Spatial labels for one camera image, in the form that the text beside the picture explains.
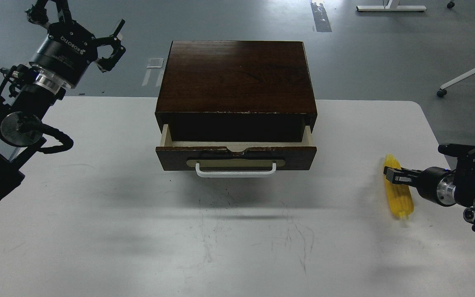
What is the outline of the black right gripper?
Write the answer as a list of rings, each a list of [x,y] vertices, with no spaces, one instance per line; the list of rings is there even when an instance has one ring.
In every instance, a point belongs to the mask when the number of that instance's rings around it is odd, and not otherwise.
[[[454,194],[454,173],[440,167],[429,167],[426,170],[410,170],[406,168],[384,167],[383,174],[391,179],[392,184],[417,187],[417,192],[424,199],[450,207],[456,204]]]

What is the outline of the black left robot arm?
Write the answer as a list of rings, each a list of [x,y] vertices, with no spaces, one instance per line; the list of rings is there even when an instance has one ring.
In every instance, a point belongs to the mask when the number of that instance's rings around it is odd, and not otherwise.
[[[66,0],[55,1],[58,22],[50,22],[47,1],[26,11],[28,22],[47,30],[47,37],[28,65],[0,68],[0,201],[24,180],[20,168],[37,152],[70,150],[73,139],[42,122],[48,109],[75,88],[93,62],[111,71],[126,48],[121,19],[109,36],[97,38],[71,16]]]

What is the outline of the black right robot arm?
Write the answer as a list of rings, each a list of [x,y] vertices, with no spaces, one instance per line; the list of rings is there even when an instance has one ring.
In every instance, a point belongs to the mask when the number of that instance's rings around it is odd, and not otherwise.
[[[475,231],[475,145],[441,144],[438,151],[457,159],[455,170],[410,170],[390,164],[384,166],[384,177],[390,185],[416,188],[421,197],[443,207],[461,205],[464,220]]]

